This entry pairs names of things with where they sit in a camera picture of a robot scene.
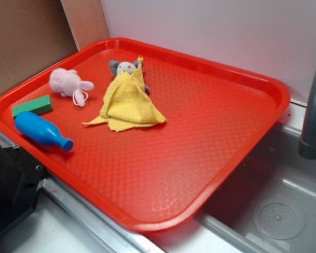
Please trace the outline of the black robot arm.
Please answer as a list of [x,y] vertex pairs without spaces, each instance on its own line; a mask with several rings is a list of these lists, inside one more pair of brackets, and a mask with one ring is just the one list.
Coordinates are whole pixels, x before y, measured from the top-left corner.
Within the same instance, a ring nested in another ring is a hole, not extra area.
[[44,166],[22,147],[0,145],[0,235],[34,212]]

